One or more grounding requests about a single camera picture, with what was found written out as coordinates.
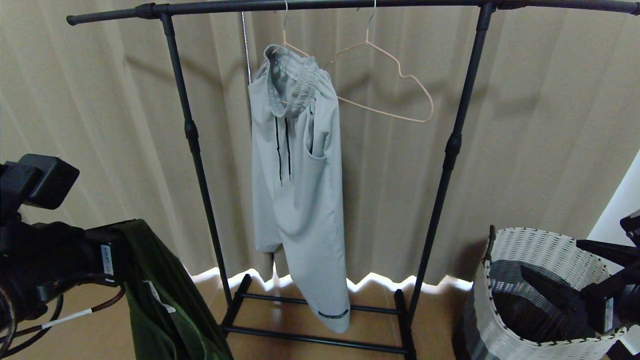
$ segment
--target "basket handle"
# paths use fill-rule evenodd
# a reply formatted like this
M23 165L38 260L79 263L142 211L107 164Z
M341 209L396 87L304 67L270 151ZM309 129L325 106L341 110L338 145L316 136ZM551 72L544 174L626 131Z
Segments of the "basket handle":
M486 253L484 253L483 263L485 261L491 261L491 251L493 250L493 243L495 242L495 226L489 226L489 244L486 247Z

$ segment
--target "hanger hook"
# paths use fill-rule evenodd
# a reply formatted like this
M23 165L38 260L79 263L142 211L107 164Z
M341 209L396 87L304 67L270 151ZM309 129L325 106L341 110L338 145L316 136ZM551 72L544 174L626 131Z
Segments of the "hanger hook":
M373 11L371 12L371 17L369 18L369 21L367 21L367 30L369 30L369 25L371 25L371 21L373 20L373 15L376 14L377 5L378 5L378 1L373 0Z
M284 21L282 22L282 31L287 31L287 17L289 16L289 2L284 0Z

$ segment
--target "brown floor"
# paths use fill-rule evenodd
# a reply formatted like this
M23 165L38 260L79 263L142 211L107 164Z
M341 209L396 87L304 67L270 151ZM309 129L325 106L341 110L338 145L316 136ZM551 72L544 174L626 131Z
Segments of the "brown floor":
M219 287L220 279L218 277L198 284L200 292L218 321L224 317L226 311L224 296ZM409 285L403 290L405 297L409 299L412 286ZM264 291L259 279L254 279L250 291L283 297L300 296L298 289L293 284ZM453 284L444 283L438 287L437 294L434 293L434 287L430 287L429 291L420 296L413 324L413 338L418 359L454 359L451 348L452 327L455 319L461 314L467 293ZM65 316L86 309L88 306L94 306L115 293L115 289L95 285L75 288L65 295L65 307L62 315ZM358 292L352 293L350 297L352 303L358 305L394 307L393 291L374 281L369 281ZM397 322L392 315L355 311L351 315L349 330L340 335L326 329L307 306L280 305L264 300L247 299L244 301L235 324L276 331L400 345ZM274 340L242 334L230 334L228 342L236 360L402 360L400 355L394 354ZM121 300L109 309L55 326L43 339L11 359L134 359L127 302Z

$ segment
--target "white and gray basket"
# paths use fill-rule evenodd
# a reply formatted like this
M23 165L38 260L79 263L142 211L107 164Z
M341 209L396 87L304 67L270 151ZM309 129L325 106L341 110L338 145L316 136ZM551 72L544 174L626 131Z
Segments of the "white and gray basket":
M497 231L458 328L465 358L600 360L627 332L599 336L583 316L560 312L522 279L522 264L578 290L610 276L600 258L578 249L570 237L523 227Z

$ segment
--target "clothing rack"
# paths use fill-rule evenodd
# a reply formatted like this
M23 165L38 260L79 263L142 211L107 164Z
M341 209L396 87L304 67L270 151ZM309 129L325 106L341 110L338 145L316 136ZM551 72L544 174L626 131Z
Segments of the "clothing rack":
M229 288L227 271L220 247L220 238L216 228L213 208L211 206L211 198L205 178L204 167L202 165L202 157L200 155L200 144L198 142L198 129L191 117L191 109L189 107L189 99L187 97L187 89L184 84L184 76L182 75L182 66L180 65L180 56L175 40L175 31L173 29L172 16L188 15L196 13L222 13L222 12L254 12L266 10L304 10L304 9L325 9L325 8L367 8L372 7L372 0L229 0L229 1L211 1L206 3L181 3L181 4L155 4L148 3L131 9L114 10L108 12L88 13L84 15L69 15L67 22L70 25L83 24L88 22L98 22L105 20L141 18L141 19L159 19L164 28L169 54L173 65L173 73L178 88L180 104L184 114L184 131L189 149L193 156L195 170L200 185L200 192L204 202L204 209L207 215L207 223L211 232L212 242L218 266L220 268L220 277L222 279L223 291L227 300L227 313L220 324L222 331L227 335L230 332L238 332L241 334L249 334L256 336L266 336L269 338L278 338L285 340L307 341L311 343L320 343L325 345L336 345L342 347L359 348L364 350L372 350L378 352L388 352L393 354L404 355L405 360L416 359L415 347L413 346L413 336L411 325L416 312L420 289L424 280L424 275L431 254L431 248L435 239L442 206L444 205L449 180L456 163L456 157L460 152L462 145L462 128L465 123L469 101L476 80L478 65L484 46L484 38L489 28L491 15L496 10L512 10L523 8L526 6L539 6L551 8L573 8L584 10L600 10L605 12L629 13L632 15L640 15L640 2L629 2L619 0L378 0L379 7L390 6L479 6L480 14L477 20L476 37L469 59L465 84L460 95L460 104L453 130L445 146L444 163L442 165L442 175L436 193L431 220L429 221L429 229L420 258L418 274L413 289L413 295L409 308L406 307L405 297L402 290L396 290L394 300L396 302L395 309L387 309L382 307L358 306L352 305L351 310L368 311L372 313L383 313L397 315L398 325L400 328L400 338L402 346L379 345L374 343L365 343L359 341L347 341L334 338L324 338L319 336L309 336L300 334L290 334L276 331L265 331L261 329L253 329L249 327L240 327L234 325L236 315L242 306L244 299L258 299L268 301L279 301L291 304L306 304L301 299L292 299L286 297L274 297L267 295L258 295L248 293L249 285L252 278L245 275L235 295L231 296Z

